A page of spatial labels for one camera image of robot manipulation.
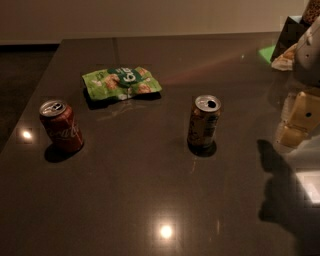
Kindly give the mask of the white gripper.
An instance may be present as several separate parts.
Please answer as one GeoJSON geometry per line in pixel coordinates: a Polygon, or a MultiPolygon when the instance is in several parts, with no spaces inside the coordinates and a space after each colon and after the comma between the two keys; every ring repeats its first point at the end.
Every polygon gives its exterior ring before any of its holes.
{"type": "MultiPolygon", "coordinates": [[[[300,37],[294,58],[294,77],[299,82],[320,86],[320,17],[300,37]]],[[[320,91],[289,93],[282,109],[279,143],[297,148],[320,124],[320,91]]]]}

